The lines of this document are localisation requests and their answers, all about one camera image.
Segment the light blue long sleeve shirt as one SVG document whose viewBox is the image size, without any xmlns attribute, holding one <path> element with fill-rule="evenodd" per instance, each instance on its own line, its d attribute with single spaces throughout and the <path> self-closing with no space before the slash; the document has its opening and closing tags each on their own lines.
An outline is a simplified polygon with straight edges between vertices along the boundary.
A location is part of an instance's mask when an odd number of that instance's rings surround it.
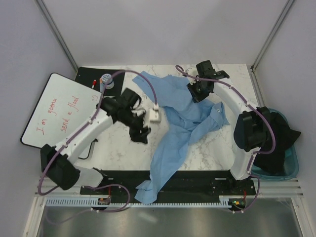
<svg viewBox="0 0 316 237">
<path fill-rule="evenodd" d="M 159 78 L 142 72 L 133 82 L 164 108 L 169 123 L 169 130 L 153 155 L 149 180 L 137 186 L 135 199 L 150 204 L 156 201 L 158 192 L 184 163 L 189 145 L 229 122 L 222 102 L 194 103 L 185 78 L 171 75 Z"/>
</svg>

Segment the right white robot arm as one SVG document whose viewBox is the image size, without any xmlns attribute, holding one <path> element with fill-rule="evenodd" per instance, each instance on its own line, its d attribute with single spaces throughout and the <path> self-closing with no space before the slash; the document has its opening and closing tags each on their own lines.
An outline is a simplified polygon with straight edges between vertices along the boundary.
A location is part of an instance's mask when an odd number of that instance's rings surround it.
<svg viewBox="0 0 316 237">
<path fill-rule="evenodd" d="M 259 107 L 244 97 L 233 85 L 230 76 L 223 70 L 216 71 L 209 60 L 196 65 L 197 76 L 187 88 L 193 102 L 199 103 L 210 94 L 216 94 L 228 105 L 237 121 L 233 138 L 238 147 L 235 161 L 230 172 L 233 176 L 226 182 L 227 191 L 238 194 L 244 188 L 242 180 L 251 174 L 254 159 L 263 154 L 261 148 L 271 142 L 270 154 L 276 148 L 276 138 L 270 125 L 271 113 L 267 107 Z"/>
</svg>

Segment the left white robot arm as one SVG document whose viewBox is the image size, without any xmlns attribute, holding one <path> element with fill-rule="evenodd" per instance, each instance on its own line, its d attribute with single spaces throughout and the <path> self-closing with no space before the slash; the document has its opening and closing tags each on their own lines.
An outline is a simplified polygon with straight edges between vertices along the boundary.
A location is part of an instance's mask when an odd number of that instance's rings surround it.
<svg viewBox="0 0 316 237">
<path fill-rule="evenodd" d="M 45 144 L 41 148 L 43 177 L 48 177 L 63 190 L 87 178 L 93 191 L 104 194 L 108 190 L 108 181 L 103 179 L 102 174 L 94 168 L 77 168 L 75 163 L 83 150 L 117 121 L 129 127 L 131 141 L 147 144 L 151 129 L 145 125 L 145 114 L 133 112 L 139 103 L 141 97 L 128 88 L 118 97 L 103 98 L 93 114 L 71 135 L 55 145 Z"/>
</svg>

